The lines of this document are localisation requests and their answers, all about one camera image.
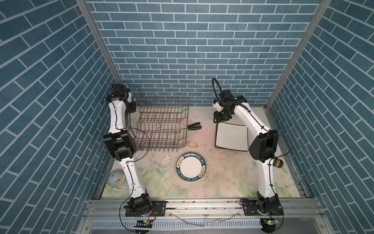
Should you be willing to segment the white square plate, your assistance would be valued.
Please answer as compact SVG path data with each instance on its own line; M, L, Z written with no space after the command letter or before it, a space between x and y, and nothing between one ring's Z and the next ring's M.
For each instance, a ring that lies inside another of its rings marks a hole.
M249 149L247 127L223 122L216 124L215 147L247 152Z

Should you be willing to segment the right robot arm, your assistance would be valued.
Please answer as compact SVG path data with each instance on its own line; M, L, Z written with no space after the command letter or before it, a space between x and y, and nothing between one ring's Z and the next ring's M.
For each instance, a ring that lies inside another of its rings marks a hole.
M233 96L229 90L220 91L215 96L213 122L228 121L232 115L237 115L249 131L249 154L256 161L259 175L257 207L261 214L268 214L280 207L273 173L278 132L270 130L257 117L243 96Z

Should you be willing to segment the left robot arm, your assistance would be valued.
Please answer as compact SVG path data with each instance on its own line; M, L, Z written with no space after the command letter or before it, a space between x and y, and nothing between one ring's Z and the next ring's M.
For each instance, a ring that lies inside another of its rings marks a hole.
M136 102L131 91L121 83L111 85L111 93L105 98L110 108L110 128L103 141L110 155L121 165L130 190L127 208L135 215L149 215L152 212L150 196L138 177L135 166L137 152L134 137L127 129L126 118L136 111Z

